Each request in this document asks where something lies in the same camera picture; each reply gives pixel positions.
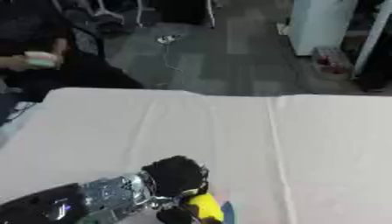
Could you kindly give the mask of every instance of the white cabinet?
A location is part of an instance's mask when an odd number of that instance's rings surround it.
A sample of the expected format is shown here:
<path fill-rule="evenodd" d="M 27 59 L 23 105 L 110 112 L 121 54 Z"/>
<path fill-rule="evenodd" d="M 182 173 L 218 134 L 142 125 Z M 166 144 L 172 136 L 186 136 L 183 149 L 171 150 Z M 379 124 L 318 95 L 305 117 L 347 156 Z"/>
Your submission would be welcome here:
<path fill-rule="evenodd" d="M 294 0 L 290 42 L 296 55 L 310 55 L 316 46 L 340 46 L 357 0 Z"/>

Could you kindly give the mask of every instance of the black robotic glove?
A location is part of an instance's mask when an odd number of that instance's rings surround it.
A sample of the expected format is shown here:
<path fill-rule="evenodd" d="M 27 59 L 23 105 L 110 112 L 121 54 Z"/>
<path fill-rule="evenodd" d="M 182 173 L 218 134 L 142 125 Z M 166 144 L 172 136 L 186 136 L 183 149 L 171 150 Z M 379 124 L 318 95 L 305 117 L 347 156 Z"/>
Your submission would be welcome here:
<path fill-rule="evenodd" d="M 163 209 L 157 213 L 157 219 L 164 224 L 192 224 L 193 218 L 190 212 L 174 207 L 171 209 Z"/>
<path fill-rule="evenodd" d="M 181 193 L 206 187 L 205 179 L 199 165 L 186 157 L 176 156 L 144 166 L 156 184 L 156 196 L 176 197 Z"/>

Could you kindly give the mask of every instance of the robotic hand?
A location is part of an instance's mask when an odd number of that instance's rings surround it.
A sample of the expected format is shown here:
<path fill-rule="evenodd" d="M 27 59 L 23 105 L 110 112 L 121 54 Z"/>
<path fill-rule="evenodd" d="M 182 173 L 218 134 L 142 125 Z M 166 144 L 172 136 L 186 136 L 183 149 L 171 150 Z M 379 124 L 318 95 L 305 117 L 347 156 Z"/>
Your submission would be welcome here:
<path fill-rule="evenodd" d="M 139 173 L 65 185 L 0 206 L 0 223 L 112 224 L 152 208 L 168 211 L 205 194 L 208 169 L 176 156 Z"/>

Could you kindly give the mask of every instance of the white tablecloth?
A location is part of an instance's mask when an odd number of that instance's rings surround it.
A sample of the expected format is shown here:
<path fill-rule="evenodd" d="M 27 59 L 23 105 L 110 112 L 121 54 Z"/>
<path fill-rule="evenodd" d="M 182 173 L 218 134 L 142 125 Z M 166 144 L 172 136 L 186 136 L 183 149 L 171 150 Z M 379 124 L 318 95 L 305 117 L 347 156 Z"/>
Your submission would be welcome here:
<path fill-rule="evenodd" d="M 240 224 L 392 221 L 392 99 L 62 89 L 0 150 L 0 203 L 185 155 Z"/>

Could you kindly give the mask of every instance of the yellow object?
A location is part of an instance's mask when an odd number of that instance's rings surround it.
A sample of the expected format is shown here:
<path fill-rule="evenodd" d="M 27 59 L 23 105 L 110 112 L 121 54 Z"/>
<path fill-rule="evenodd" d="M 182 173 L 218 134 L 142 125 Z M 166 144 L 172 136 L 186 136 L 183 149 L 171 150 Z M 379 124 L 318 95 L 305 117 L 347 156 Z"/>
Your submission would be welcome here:
<path fill-rule="evenodd" d="M 199 218 L 205 219 L 214 217 L 218 221 L 223 221 L 224 215 L 221 206 L 211 193 L 206 193 L 189 200 L 189 205 L 197 206 L 199 208 Z"/>

